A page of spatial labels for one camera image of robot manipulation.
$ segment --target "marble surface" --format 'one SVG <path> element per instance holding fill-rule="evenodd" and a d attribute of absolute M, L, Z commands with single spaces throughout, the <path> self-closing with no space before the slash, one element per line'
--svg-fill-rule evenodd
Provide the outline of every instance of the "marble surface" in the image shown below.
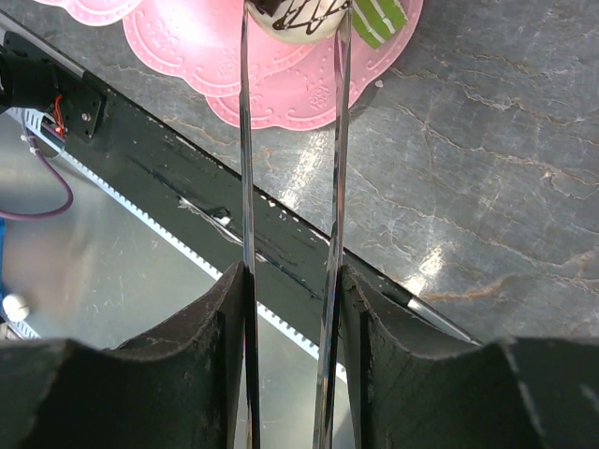
<path fill-rule="evenodd" d="M 239 131 L 119 23 L 0 9 L 239 169 Z M 483 340 L 599 335 L 598 22 L 596 0 L 426 0 L 353 108 L 346 246 Z M 256 184 L 323 230 L 332 134 L 254 134 Z"/>

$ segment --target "white round object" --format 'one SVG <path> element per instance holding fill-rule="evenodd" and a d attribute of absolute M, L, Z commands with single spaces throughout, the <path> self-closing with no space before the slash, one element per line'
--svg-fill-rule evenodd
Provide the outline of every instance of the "white round object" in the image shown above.
<path fill-rule="evenodd" d="M 269 36 L 300 45 L 333 36 L 348 7 L 348 0 L 284 0 L 271 17 L 249 3 L 254 22 Z"/>
<path fill-rule="evenodd" d="M 2 300 L 2 308 L 8 320 L 13 323 L 19 323 L 29 316 L 29 306 L 21 295 L 7 295 Z"/>

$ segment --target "chocolate drizzle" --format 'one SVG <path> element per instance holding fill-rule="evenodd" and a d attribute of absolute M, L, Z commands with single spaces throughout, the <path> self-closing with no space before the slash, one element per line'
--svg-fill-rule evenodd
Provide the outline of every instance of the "chocolate drizzle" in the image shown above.
<path fill-rule="evenodd" d="M 318 7 L 320 7 L 320 2 L 322 2 L 322 0 L 300 0 L 300 1 L 302 3 L 299 7 L 294 7 L 294 5 L 296 3 L 295 1 L 292 0 L 290 2 L 291 5 L 289 5 L 289 8 L 287 9 L 287 11 L 283 15 L 283 17 L 281 17 L 281 19 L 278 19 L 277 21 L 275 21 L 272 24 L 272 28 L 274 30 L 284 31 L 284 30 L 289 30 L 289 29 L 305 27 L 306 35 L 309 36 L 312 33 L 314 33 L 320 27 L 320 25 L 322 25 L 324 23 L 324 21 L 329 16 L 332 16 L 333 14 L 336 14 L 337 12 L 347 9 L 349 7 L 348 0 L 341 0 L 341 1 L 334 0 L 330 4 L 329 9 L 327 9 L 327 11 L 324 14 L 322 14 L 320 16 L 316 16 Z M 303 12 L 303 10 L 307 7 L 307 5 L 310 2 L 316 3 L 314 12 L 312 13 L 312 17 L 308 21 L 298 22 L 301 12 Z"/>

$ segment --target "gray floor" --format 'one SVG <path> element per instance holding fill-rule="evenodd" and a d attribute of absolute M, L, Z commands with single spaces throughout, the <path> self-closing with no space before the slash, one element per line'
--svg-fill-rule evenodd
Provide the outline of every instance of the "gray floor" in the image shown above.
<path fill-rule="evenodd" d="M 0 208 L 32 213 L 57 207 L 64 192 L 0 116 Z M 42 338 L 70 337 L 114 347 L 203 295 L 213 279 L 61 158 L 52 161 L 73 188 L 66 213 L 7 222 L 2 282 L 31 308 L 27 324 Z M 259 318 L 263 447 L 311 445 L 316 360 Z M 236 447 L 245 447 L 241 384 Z M 351 449 L 349 397 L 336 385 L 334 447 Z"/>
<path fill-rule="evenodd" d="M 117 23 L 0 5 L 239 168 L 239 131 Z M 599 335 L 599 3 L 425 0 L 353 109 L 346 245 L 481 339 Z M 254 134 L 256 184 L 327 230 L 333 133 Z"/>

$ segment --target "white cap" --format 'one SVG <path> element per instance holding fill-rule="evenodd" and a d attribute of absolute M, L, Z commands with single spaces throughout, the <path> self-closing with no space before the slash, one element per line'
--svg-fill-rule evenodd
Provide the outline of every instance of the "white cap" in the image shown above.
<path fill-rule="evenodd" d="M 9 321 L 18 323 L 29 316 L 29 306 L 24 297 L 11 293 L 2 300 L 2 308 Z"/>

